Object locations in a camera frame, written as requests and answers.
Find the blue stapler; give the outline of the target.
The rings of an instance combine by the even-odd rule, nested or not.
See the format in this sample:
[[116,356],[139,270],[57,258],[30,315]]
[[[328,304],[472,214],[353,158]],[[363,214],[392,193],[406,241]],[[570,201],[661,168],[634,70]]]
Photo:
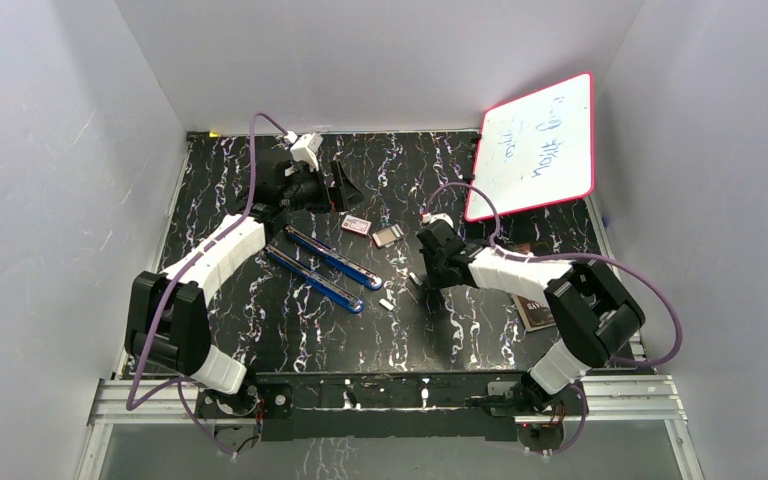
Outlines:
[[339,253],[336,249],[322,241],[312,238],[291,225],[286,225],[283,228],[283,232],[294,243],[320,256],[328,265],[343,272],[367,289],[377,291],[382,288],[383,280],[379,275]]
[[345,310],[357,314],[364,309],[365,304],[360,297],[350,293],[342,287],[339,287],[335,283],[312,270],[310,267],[307,267],[299,261],[291,258],[277,247],[267,245],[264,249],[264,252],[268,257],[278,262],[284,268],[288,269],[296,275],[303,277],[305,281],[315,290],[319,291]]

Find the red white staple box sleeve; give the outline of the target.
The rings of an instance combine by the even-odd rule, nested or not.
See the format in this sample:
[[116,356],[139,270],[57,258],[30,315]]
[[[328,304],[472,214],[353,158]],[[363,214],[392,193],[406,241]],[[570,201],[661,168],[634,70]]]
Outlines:
[[367,236],[371,231],[372,223],[357,216],[346,215],[341,221],[340,227],[350,233]]

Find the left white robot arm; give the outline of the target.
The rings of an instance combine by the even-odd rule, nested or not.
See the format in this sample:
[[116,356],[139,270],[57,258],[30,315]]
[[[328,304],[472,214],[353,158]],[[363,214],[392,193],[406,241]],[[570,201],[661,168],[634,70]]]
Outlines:
[[253,166],[249,185],[216,230],[175,264],[135,278],[124,348],[137,361],[136,380],[147,365],[160,366],[219,392],[235,416],[254,411],[259,391],[244,380],[244,364],[213,344],[207,308],[249,258],[288,231],[288,214],[346,212],[363,201],[340,162],[329,169],[290,160]]

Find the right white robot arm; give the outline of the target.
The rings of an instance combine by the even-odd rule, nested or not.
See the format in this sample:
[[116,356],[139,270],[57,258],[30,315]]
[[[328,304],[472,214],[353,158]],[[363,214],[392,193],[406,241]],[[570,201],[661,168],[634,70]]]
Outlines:
[[564,388],[605,366],[645,323],[638,302],[597,256],[517,260],[462,240],[449,221],[430,215],[417,237],[430,288],[499,290],[549,309],[560,338],[515,389],[537,414],[550,413]]

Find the small white staple strip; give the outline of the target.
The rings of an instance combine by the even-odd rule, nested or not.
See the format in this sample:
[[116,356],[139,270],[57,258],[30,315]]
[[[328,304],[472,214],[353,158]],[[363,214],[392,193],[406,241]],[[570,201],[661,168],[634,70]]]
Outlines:
[[385,299],[380,299],[379,304],[388,311],[393,311],[395,309],[395,306]]

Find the staple box tray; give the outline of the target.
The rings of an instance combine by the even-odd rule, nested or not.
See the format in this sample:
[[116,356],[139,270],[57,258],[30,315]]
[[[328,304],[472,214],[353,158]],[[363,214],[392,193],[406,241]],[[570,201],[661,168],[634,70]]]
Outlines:
[[385,248],[404,237],[404,232],[399,225],[392,225],[380,231],[374,232],[371,238],[377,248]]

